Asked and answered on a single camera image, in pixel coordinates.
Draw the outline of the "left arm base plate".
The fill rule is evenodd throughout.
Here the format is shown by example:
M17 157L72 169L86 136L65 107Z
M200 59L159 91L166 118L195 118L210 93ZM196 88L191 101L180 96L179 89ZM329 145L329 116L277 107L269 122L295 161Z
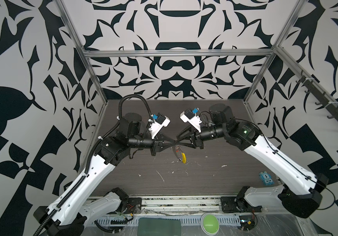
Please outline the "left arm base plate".
M140 211L142 206L142 198L132 197L128 199L123 199L121 201L118 211L123 214L131 214L136 211Z

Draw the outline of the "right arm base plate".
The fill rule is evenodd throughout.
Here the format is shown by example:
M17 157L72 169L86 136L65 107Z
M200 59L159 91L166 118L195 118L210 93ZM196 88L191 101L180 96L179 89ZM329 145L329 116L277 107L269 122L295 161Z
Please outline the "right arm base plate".
M221 197L221 210L224 213L261 212L262 206L251 206L244 198Z

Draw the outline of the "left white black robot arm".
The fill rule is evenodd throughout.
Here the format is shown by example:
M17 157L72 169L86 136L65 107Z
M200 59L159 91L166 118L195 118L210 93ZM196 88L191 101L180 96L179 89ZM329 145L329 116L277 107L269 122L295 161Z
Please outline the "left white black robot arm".
M131 98L141 100L148 112L145 132L140 132L142 117L136 113L122 114L123 103ZM123 97L118 105L118 121L113 128L91 148L82 172L74 182L49 206L40 206L34 212L40 226L36 236L80 236L84 229L104 213L124 212L129 196L115 188L103 198L90 204L86 201L101 181L126 157L132 159L136 151L148 149L152 156L175 145L175 140L160 130L168 126L169 118L154 115L146 99L138 94Z

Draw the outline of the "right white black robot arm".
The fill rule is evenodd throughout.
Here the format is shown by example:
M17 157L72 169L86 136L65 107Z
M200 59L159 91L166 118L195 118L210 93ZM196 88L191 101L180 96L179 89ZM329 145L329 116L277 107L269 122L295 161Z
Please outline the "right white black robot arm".
M281 181L274 187L243 187L235 198L234 211L252 211L260 207L284 207L300 218L320 210L321 193L328 178L314 174L275 147L252 122L236 119L231 107L218 103L208 111L210 121L202 126L200 111L185 110L180 118L188 126L177 135L181 146L204 149L206 141L223 138L228 144L251 155Z

